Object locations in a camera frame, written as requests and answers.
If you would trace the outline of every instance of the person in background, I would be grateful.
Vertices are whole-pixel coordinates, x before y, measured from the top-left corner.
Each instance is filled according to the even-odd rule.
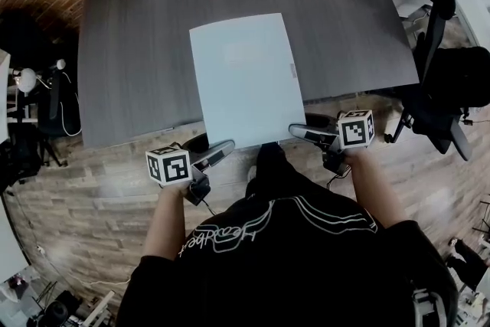
[[[262,146],[245,198],[185,238],[188,184],[160,194],[116,320],[135,325],[414,326],[412,295],[458,292],[366,149],[349,152],[357,202]]]
[[[446,265],[453,268],[461,281],[473,292],[478,292],[485,296],[482,303],[483,318],[487,313],[488,299],[490,299],[490,269],[488,268],[488,263],[459,238],[453,237],[449,241],[449,245],[464,260],[451,255],[447,258]]]

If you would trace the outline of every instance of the dark gray table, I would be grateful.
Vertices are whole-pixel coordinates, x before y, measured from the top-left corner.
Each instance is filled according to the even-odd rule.
[[[391,0],[85,0],[78,65],[85,146],[201,120],[189,29],[275,12],[283,14],[304,100],[418,81]]]

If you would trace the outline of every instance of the wooden floor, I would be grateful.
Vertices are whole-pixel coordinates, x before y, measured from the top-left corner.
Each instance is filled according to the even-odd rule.
[[[374,110],[377,136],[371,150],[410,216],[419,221],[442,253],[453,235],[476,244],[471,227],[482,213],[479,200],[490,191],[490,123],[465,128],[474,149],[472,161],[466,163],[454,148],[440,155],[428,138],[415,136],[408,129],[397,144],[385,144],[384,130],[393,132],[400,116],[398,103],[389,99],[353,96],[311,105],[307,111],[335,116],[339,110],[365,108]],[[473,118],[490,119],[490,111],[483,110]],[[148,177],[145,150],[184,142],[203,130],[204,125],[197,123],[101,150],[83,149],[80,137],[58,139],[56,149],[69,166],[43,168],[36,178],[13,187],[15,196],[5,196],[23,247],[43,276],[38,289],[48,280],[58,280],[58,289],[70,286],[86,301],[113,289],[112,307],[116,310],[126,285],[89,283],[126,281],[139,262],[159,192]],[[283,147],[296,169],[313,181],[325,185],[331,178],[313,145],[289,140]],[[215,211],[224,211],[243,197],[247,170],[257,151],[235,151],[208,172],[212,191],[207,201]],[[354,197],[350,177],[335,181],[332,190]],[[204,205],[187,204],[185,214],[188,231],[209,217]],[[46,258],[36,250],[36,244],[44,248]]]

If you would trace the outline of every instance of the white paper sheet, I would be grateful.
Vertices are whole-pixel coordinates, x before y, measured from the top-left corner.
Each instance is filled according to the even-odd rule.
[[[230,19],[190,30],[210,143],[237,148],[289,139],[305,123],[296,67],[281,14]]]
[[[7,130],[7,87],[10,54],[0,64],[0,143],[8,138]]]

